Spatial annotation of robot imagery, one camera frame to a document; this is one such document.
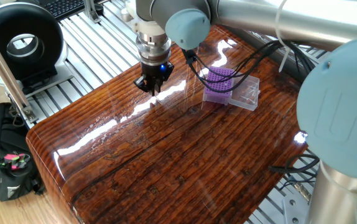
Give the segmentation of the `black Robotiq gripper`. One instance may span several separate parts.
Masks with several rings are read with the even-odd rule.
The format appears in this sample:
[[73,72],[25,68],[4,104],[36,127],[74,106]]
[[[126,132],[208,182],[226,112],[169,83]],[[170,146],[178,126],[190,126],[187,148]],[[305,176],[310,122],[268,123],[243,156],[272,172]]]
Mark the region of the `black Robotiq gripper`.
[[156,93],[160,93],[160,88],[163,82],[166,82],[170,74],[173,72],[174,65],[170,62],[165,62],[160,65],[147,65],[141,63],[142,76],[134,80],[135,86],[142,91],[147,91],[149,83],[150,93],[155,96]]

